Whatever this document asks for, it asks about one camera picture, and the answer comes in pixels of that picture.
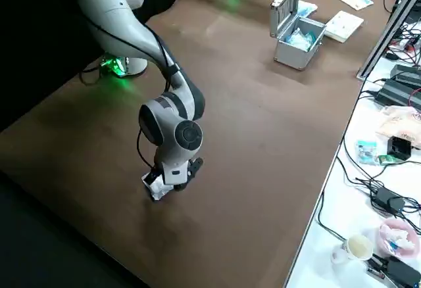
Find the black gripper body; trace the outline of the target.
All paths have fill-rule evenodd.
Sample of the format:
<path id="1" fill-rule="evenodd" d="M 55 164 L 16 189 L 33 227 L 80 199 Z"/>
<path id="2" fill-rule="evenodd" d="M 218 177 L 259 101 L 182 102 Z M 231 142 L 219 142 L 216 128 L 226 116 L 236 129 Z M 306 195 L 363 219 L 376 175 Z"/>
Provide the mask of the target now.
<path id="1" fill-rule="evenodd" d="M 189 160 L 188 167 L 187 167 L 187 181 L 185 183 L 175 185 L 175 191 L 182 191 L 184 190 L 189 182 L 195 177 L 196 173 L 200 170 L 200 167 L 203 165 L 203 159 L 198 157 L 195 160 Z"/>

